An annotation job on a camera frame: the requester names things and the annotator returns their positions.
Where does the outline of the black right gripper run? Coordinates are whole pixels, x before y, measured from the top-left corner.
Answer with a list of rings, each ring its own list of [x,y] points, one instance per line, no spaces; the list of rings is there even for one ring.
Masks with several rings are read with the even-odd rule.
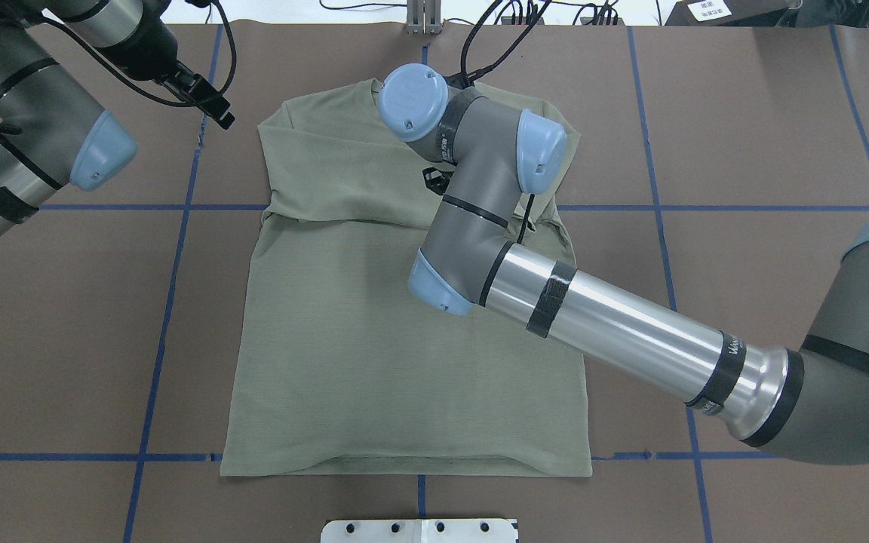
[[[422,178],[426,189],[435,195],[444,195],[452,181],[452,171],[427,167],[422,171]]]

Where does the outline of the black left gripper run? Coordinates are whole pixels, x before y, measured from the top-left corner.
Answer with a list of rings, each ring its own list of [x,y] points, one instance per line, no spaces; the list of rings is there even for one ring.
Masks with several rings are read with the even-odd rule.
[[[230,128],[235,123],[230,103],[220,90],[182,62],[175,62],[175,66],[164,77],[163,86],[180,103],[195,106],[221,128]]]

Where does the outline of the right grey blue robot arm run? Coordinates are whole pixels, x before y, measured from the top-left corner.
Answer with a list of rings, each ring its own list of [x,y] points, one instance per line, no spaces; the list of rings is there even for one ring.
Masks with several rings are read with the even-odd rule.
[[[507,235],[522,195],[540,195],[568,151],[562,124],[407,64],[382,83],[386,126],[431,164],[441,197],[408,289],[465,315],[479,305],[578,348],[725,423],[765,453],[821,465],[869,463],[869,221],[797,350],[759,348],[528,250]]]

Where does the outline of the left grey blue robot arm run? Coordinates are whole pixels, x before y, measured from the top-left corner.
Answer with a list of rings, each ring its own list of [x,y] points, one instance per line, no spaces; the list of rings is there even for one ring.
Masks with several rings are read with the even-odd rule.
[[[221,128],[234,115],[222,87],[180,62],[162,21],[167,1],[0,1],[0,237],[25,223],[67,185],[94,190],[135,157],[136,140],[70,75],[29,29],[48,24],[68,35],[133,91],[165,88],[176,108],[197,108]]]

